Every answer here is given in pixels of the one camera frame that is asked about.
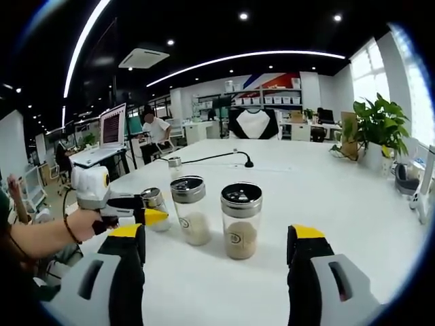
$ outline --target white t-shirt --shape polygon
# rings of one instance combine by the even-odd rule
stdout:
[[[151,136],[151,141],[153,143],[158,143],[163,140],[166,129],[170,126],[166,121],[155,117],[151,124],[147,122],[143,124],[142,131],[149,132]]]

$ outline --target black and white chair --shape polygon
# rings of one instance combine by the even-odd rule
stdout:
[[[272,109],[231,109],[228,112],[230,139],[281,140],[279,112]]]

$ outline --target green leaves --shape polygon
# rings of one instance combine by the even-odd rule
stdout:
[[[408,118],[402,108],[395,102],[388,102],[379,93],[375,103],[366,99],[366,103],[355,101],[353,110],[357,115],[358,129],[352,130],[352,125],[343,124],[345,139],[353,136],[359,143],[376,143],[393,148],[398,153],[408,153],[402,137],[409,137],[404,124]]]

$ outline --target jar of grains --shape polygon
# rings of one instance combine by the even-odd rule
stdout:
[[[257,249],[262,191],[253,183],[233,183],[221,193],[225,250],[233,259],[247,259]]]
[[[171,182],[171,193],[186,242],[192,246],[208,243],[211,240],[209,223],[202,208],[204,179],[196,175],[178,178]]]

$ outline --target window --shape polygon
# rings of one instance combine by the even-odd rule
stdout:
[[[402,57],[411,95],[411,134],[420,143],[435,145],[434,107],[427,87],[423,61],[414,54],[408,35],[399,26],[391,26],[394,41]]]
[[[355,101],[375,102],[379,93],[389,101],[387,74],[375,39],[371,39],[351,58],[353,96]]]

